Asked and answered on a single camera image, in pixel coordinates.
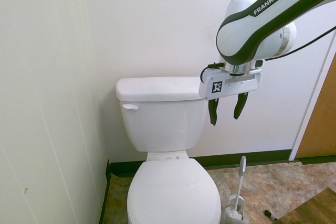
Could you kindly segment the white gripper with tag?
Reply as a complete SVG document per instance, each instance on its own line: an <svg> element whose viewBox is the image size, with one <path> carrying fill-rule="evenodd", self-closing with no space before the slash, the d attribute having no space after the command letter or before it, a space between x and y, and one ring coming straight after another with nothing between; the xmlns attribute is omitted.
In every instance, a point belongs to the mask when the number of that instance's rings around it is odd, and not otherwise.
<svg viewBox="0 0 336 224"><path fill-rule="evenodd" d="M242 76L231 76L223 69L206 70L202 75L199 85L199 95L208 101L210 123L217 123L217 107L219 98L238 94L237 104L234 109L234 119L238 119L247 102L248 92L259 88L261 69L253 69Z"/></svg>

